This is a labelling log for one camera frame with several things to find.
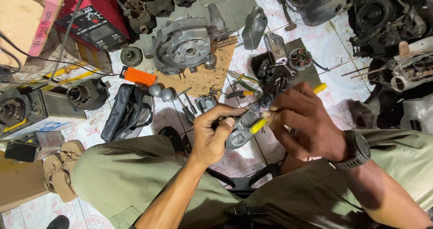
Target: cardboard box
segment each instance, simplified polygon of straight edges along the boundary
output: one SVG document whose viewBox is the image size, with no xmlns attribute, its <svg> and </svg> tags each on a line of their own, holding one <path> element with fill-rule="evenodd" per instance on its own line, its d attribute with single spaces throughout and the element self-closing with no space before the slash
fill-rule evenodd
<svg viewBox="0 0 433 229">
<path fill-rule="evenodd" d="M 42 161 L 15 164 L 0 151 L 0 213 L 48 193 Z"/>
<path fill-rule="evenodd" d="M 62 5 L 63 0 L 0 0 L 2 33 L 19 49 L 38 56 Z M 0 46 L 16 56 L 24 66 L 26 55 L 4 40 L 0 41 Z M 18 67 L 18 63 L 6 54 L 0 54 L 0 64 Z"/>
</svg>

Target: yellow-handled screwdriver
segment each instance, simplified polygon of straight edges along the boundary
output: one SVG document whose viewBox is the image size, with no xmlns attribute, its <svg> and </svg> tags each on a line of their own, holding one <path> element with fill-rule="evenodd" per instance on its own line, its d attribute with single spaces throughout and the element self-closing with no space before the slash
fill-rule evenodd
<svg viewBox="0 0 433 229">
<path fill-rule="evenodd" d="M 313 91 L 315 94 L 318 94 L 320 92 L 322 92 L 324 89 L 326 89 L 326 83 L 321 83 L 318 86 L 316 86 Z M 252 133 L 253 135 L 256 134 L 260 129 L 262 129 L 262 127 L 264 127 L 266 124 L 268 123 L 268 121 L 266 121 L 266 119 L 261 118 L 259 121 L 257 121 L 255 124 L 253 124 L 250 128 L 249 128 L 249 132 Z"/>
</svg>

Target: left hand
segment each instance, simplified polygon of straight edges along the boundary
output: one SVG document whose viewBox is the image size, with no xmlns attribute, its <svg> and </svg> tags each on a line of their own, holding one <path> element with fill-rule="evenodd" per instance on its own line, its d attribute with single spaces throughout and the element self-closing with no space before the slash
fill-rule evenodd
<svg viewBox="0 0 433 229">
<path fill-rule="evenodd" d="M 196 117 L 194 121 L 194 146 L 190 159 L 202 163 L 205 167 L 217 163 L 224 155 L 225 142 L 233 130 L 235 119 L 226 118 L 214 131 L 212 123 L 221 116 L 239 116 L 247 108 L 234 108 L 218 104 L 214 108 Z"/>
</svg>

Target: wrench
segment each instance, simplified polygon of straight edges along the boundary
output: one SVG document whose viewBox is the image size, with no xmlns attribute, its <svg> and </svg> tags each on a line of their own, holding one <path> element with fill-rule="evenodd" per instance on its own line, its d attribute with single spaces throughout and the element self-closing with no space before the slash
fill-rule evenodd
<svg viewBox="0 0 433 229">
<path fill-rule="evenodd" d="M 296 71 L 291 70 L 291 69 L 287 66 L 287 64 L 285 64 L 284 67 L 287 69 L 287 71 L 289 71 L 290 76 L 292 76 L 292 77 L 295 76 Z"/>
</svg>

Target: leg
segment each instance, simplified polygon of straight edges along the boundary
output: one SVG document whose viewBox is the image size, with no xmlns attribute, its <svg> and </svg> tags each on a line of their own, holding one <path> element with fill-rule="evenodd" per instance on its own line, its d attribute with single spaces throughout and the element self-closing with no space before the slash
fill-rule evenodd
<svg viewBox="0 0 433 229">
<path fill-rule="evenodd" d="M 425 210 L 433 206 L 433 135 L 406 130 L 359 130 L 368 140 L 372 159 L 393 177 Z M 308 222 L 350 226 L 347 215 L 360 212 L 360 204 L 343 175 L 326 160 L 318 160 L 279 176 L 254 192 L 247 201 L 267 204 L 279 214 Z"/>
<path fill-rule="evenodd" d="M 79 198 L 109 218 L 115 228 L 127 229 L 185 161 L 162 135 L 110 142 L 83 153 L 71 175 L 72 185 Z M 237 202 L 215 178 L 204 174 L 181 226 L 221 223 L 224 209 Z"/>
</svg>

